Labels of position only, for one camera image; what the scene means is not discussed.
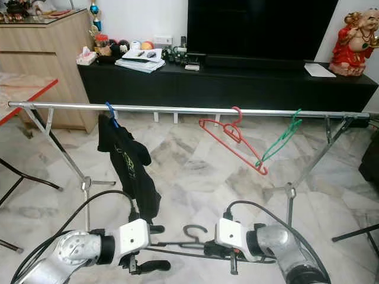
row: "black base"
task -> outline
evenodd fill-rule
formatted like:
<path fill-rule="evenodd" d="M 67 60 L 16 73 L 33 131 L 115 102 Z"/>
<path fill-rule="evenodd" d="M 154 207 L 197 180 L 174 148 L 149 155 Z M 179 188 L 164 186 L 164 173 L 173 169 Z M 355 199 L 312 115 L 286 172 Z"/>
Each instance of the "black base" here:
<path fill-rule="evenodd" d="M 316 78 L 304 68 L 201 66 L 195 72 L 167 62 L 151 74 L 112 64 L 78 69 L 92 104 L 361 112 L 378 87 L 365 75 Z"/>

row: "wooden cabinet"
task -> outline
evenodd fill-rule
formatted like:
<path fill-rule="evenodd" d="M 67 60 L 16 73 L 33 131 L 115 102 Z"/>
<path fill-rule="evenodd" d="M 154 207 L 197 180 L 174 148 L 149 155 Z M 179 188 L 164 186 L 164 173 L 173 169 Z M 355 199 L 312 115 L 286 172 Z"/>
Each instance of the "wooden cabinet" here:
<path fill-rule="evenodd" d="M 38 101 L 88 103 L 76 56 L 83 46 L 93 48 L 87 10 L 78 11 L 48 24 L 0 24 L 2 71 L 58 78 L 58 84 Z M 30 122 L 21 114 L 24 122 Z M 53 127 L 92 131 L 94 111 L 57 109 Z"/>

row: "orange ball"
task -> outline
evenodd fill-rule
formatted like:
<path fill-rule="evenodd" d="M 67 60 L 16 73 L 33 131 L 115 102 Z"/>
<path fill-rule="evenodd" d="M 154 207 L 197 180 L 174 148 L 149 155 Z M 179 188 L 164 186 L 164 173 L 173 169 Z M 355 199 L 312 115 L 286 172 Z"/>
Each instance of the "orange ball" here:
<path fill-rule="evenodd" d="M 141 49 L 147 50 L 147 49 L 153 49 L 154 44 L 151 41 L 145 41 L 141 44 Z"/>

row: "tv screen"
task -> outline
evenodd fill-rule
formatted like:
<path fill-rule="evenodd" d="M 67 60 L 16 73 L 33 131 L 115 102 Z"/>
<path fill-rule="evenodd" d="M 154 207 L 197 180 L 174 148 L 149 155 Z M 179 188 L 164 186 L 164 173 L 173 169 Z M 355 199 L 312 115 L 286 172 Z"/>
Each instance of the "tv screen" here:
<path fill-rule="evenodd" d="M 313 60 L 338 0 L 188 0 L 188 52 Z"/>

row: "toy figure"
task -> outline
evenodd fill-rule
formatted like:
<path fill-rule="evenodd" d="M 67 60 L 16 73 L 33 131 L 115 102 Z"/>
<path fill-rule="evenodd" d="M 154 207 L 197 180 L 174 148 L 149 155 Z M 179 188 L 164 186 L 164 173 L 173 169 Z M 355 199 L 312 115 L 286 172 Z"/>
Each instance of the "toy figure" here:
<path fill-rule="evenodd" d="M 366 67 L 365 58 L 370 58 L 379 47 L 379 38 L 374 35 L 379 28 L 379 10 L 350 13 L 345 23 L 346 27 L 338 33 L 329 69 L 344 76 L 360 76 Z"/>
<path fill-rule="evenodd" d="M 30 2 L 31 8 L 28 12 L 31 15 L 44 15 L 57 11 L 50 0 L 31 0 Z"/>

